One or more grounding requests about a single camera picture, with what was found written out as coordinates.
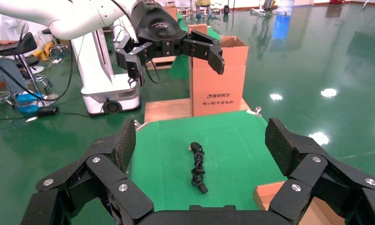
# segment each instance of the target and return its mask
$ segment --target metal screw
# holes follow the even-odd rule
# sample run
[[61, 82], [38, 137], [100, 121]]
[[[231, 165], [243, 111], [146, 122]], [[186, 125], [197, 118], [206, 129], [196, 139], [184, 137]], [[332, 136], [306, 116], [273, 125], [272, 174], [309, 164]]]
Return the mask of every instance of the metal screw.
[[322, 160], [318, 157], [313, 157], [312, 158], [313, 161], [317, 162], [317, 163], [320, 163]]
[[293, 184], [293, 185], [292, 185], [292, 189], [293, 189], [294, 191], [301, 191], [301, 188], [300, 188], [300, 186], [299, 186], [298, 184]]
[[93, 161], [94, 163], [97, 163], [97, 162], [100, 161], [100, 158], [99, 158], [99, 157], [95, 157], [95, 158], [92, 159], [92, 161]]
[[128, 185], [122, 184], [119, 186], [119, 191], [126, 191], [128, 189]]
[[52, 184], [52, 183], [53, 183], [53, 179], [48, 179], [48, 180], [45, 180], [45, 181], [44, 181], [43, 185], [44, 185], [44, 186], [48, 186], [48, 185], [50, 185], [50, 184]]
[[369, 183], [370, 185], [375, 185], [375, 180], [371, 178], [366, 178], [366, 182]]

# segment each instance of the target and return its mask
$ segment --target person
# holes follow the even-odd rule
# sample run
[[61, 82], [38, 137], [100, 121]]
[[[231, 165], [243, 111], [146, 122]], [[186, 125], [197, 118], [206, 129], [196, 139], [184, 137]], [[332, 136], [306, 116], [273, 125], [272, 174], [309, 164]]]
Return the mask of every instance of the person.
[[211, 17], [211, 0], [197, 0], [196, 1], [196, 18], [201, 19], [200, 7], [207, 7], [208, 17]]
[[[15, 41], [0, 41], [0, 45], [8, 45], [11, 43], [14, 43]], [[27, 89], [27, 85], [25, 80], [23, 79], [23, 76], [21, 74], [21, 71], [19, 70], [18, 66], [15, 64], [15, 62], [11, 59], [0, 59], [0, 66], [2, 66], [6, 71], [9, 72], [24, 88]], [[23, 93], [23, 89], [19, 87], [15, 82], [11, 80], [5, 73], [3, 73], [0, 70], [0, 82], [7, 83], [7, 86], [9, 88], [9, 91], [11, 94], [21, 94]]]

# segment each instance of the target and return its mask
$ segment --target yellow object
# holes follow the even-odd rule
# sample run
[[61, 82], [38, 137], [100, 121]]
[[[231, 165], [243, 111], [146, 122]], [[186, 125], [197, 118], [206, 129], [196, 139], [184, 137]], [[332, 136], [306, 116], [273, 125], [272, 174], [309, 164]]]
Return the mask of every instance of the yellow object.
[[53, 45], [54, 43], [51, 41], [49, 42], [48, 44], [46, 44], [44, 46], [44, 53], [45, 55], [50, 55], [50, 47]]
[[41, 50], [37, 50], [33, 53], [34, 57], [39, 58], [41, 60], [46, 60], [47, 57], [45, 56], [44, 52]]
[[34, 57], [41, 59], [41, 60], [47, 60], [47, 56], [50, 55], [50, 47], [53, 45], [53, 42], [49, 42], [44, 46], [44, 51], [37, 50], [33, 53]]
[[197, 0], [196, 5], [197, 6], [209, 6], [211, 5], [211, 0]]

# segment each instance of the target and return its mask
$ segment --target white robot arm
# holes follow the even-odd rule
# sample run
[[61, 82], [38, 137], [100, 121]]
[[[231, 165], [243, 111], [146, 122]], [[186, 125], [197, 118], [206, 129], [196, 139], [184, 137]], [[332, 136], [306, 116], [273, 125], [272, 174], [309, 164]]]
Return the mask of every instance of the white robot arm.
[[[135, 0], [116, 0], [130, 14]], [[112, 24], [124, 13], [110, 0], [0, 0], [0, 14], [48, 26], [71, 40]]]

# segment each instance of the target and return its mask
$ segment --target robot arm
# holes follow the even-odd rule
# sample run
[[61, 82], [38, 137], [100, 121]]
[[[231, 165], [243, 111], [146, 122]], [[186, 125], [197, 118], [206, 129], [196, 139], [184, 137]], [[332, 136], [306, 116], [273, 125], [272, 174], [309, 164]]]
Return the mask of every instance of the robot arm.
[[71, 40], [130, 15], [137, 40], [125, 36], [116, 49], [119, 67], [134, 81], [142, 77], [142, 65], [152, 58], [188, 55], [207, 60], [218, 73], [225, 61], [219, 41], [200, 32], [182, 30], [161, 5], [142, 0], [0, 0], [0, 14], [39, 23], [60, 39]]
[[[134, 0], [116, 0], [130, 14]], [[60, 39], [71, 40], [108, 26], [124, 13], [110, 0], [0, 0], [0, 14], [48, 26]]]

